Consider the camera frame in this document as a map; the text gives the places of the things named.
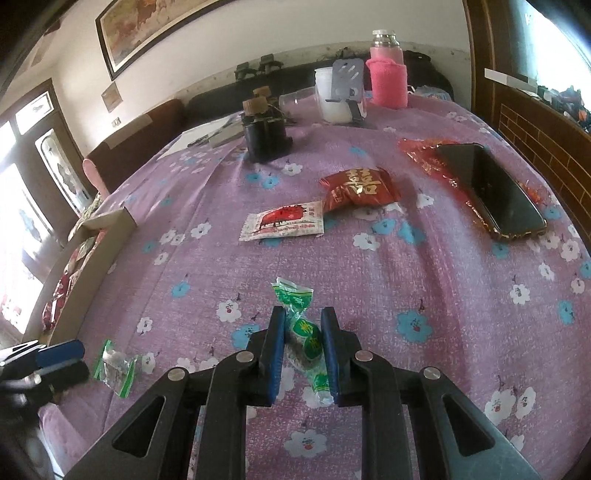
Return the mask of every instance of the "door glass panel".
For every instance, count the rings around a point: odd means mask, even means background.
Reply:
[[[49,98],[49,92],[45,92],[17,112],[15,117],[17,119],[18,131],[24,134],[52,111],[53,104]]]
[[[55,131],[51,129],[39,137],[35,141],[35,146],[62,195],[80,216],[92,200],[68,162]]]
[[[17,142],[9,122],[0,127],[0,161],[6,157],[10,149]]]
[[[0,174],[0,225],[0,307],[24,333],[43,284],[27,270],[23,255],[35,261],[53,239],[14,164]]]

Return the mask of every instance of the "white wall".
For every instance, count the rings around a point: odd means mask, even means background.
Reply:
[[[182,88],[264,54],[369,42],[376,28],[394,29],[407,42],[470,49],[462,0],[236,0],[177,30],[129,66],[116,80],[123,103],[109,114],[100,94],[111,80],[95,27],[109,1],[79,0],[57,32],[64,47],[51,75],[82,154],[113,131],[115,117],[125,124]],[[15,83],[12,100],[23,90]]]

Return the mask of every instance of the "white plastic cup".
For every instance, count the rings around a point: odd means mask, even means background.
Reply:
[[[316,69],[316,98],[322,118],[331,124],[348,124],[353,120],[346,102],[326,102],[332,98],[332,67]]]

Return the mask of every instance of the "framed painting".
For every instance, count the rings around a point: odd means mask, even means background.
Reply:
[[[233,0],[113,0],[96,19],[111,80],[173,31]]]

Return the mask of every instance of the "brown sofa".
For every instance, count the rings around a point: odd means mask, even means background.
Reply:
[[[106,198],[180,135],[185,124],[181,100],[158,105],[103,140],[82,162],[84,172]]]

